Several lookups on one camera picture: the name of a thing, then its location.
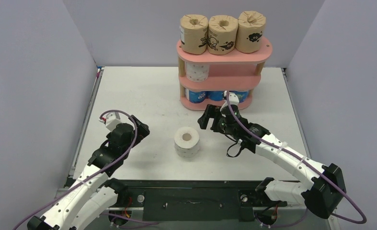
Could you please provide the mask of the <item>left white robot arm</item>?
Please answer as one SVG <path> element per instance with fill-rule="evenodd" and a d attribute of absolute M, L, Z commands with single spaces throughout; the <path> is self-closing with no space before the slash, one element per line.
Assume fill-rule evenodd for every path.
<path fill-rule="evenodd" d="M 118 119 L 116 111 L 100 117 L 109 133 L 96 149 L 77 180 L 42 216 L 27 222 L 29 230 L 82 230 L 112 205 L 128 200 L 127 186 L 112 178 L 123 165 L 130 150 L 150 134 L 149 126 L 134 115 L 131 124 Z"/>

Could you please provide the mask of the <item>pink three-tier shelf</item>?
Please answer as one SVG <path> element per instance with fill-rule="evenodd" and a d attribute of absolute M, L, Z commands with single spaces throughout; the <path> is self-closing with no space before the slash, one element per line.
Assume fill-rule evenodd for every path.
<path fill-rule="evenodd" d="M 178 55 L 178 72 L 180 82 L 180 101 L 190 110 L 205 110 L 208 104 L 221 106 L 222 101 L 213 101 L 208 98 L 200 103 L 188 100 L 186 91 L 248 91 L 249 95 L 244 102 L 239 103 L 239 109 L 245 109 L 252 103 L 252 92 L 261 81 L 261 72 L 266 60 L 273 52 L 271 42 L 262 37 L 261 48 L 254 53 L 241 53 L 234 49 L 226 55 L 213 55 L 208 51 L 200 55 L 184 52 L 182 42 L 178 41 L 176 50 Z M 189 64 L 208 65 L 208 78 L 201 82 L 189 80 L 187 66 Z"/>

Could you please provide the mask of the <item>floral paper roll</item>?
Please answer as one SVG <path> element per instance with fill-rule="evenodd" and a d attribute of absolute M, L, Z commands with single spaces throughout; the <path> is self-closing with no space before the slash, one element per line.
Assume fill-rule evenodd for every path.
<path fill-rule="evenodd" d="M 189 126 L 179 128 L 174 135 L 174 147 L 180 157 L 194 157 L 200 149 L 199 133 Z"/>

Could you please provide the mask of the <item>brown roll black print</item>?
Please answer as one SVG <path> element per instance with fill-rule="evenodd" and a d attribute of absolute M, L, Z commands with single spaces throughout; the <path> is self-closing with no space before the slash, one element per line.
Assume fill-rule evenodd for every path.
<path fill-rule="evenodd" d="M 254 53 L 261 48 L 266 17 L 257 11 L 243 11 L 238 17 L 235 48 L 242 53 Z"/>

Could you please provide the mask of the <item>brown roll cartoon print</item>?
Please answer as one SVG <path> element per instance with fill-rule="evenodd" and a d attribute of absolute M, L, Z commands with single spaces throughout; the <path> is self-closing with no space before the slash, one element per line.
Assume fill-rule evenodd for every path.
<path fill-rule="evenodd" d="M 213 55 L 226 55 L 235 47 L 238 20 L 228 15 L 212 16 L 208 23 L 207 50 Z"/>

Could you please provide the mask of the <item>brown roll with barcode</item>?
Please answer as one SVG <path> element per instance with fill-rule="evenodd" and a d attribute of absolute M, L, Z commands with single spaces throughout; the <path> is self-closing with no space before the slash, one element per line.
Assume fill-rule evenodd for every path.
<path fill-rule="evenodd" d="M 180 19 L 180 41 L 186 53 L 200 55 L 205 52 L 208 32 L 207 17 L 187 14 Z"/>

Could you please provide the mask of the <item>blue paper roll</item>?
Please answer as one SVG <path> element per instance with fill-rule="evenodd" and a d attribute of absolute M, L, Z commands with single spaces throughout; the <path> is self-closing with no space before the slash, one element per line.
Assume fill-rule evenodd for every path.
<path fill-rule="evenodd" d="M 185 97 L 189 102 L 198 104 L 207 98 L 207 91 L 192 91 L 185 89 Z"/>

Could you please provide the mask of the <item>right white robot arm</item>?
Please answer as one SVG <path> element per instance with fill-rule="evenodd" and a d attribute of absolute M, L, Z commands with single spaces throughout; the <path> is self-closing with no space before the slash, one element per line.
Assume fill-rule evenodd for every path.
<path fill-rule="evenodd" d="M 240 149 L 271 160 L 287 171 L 297 182 L 285 182 L 266 178 L 256 190 L 255 198 L 267 205 L 271 201 L 288 204 L 304 204 L 319 218 L 327 219 L 341 202 L 346 193 L 343 172 L 332 163 L 326 166 L 290 148 L 268 129 L 256 123 L 249 123 L 241 117 L 238 107 L 208 104 L 203 115 L 197 120 L 201 129 L 206 129 L 209 119 L 213 119 L 211 130 L 231 136 Z"/>

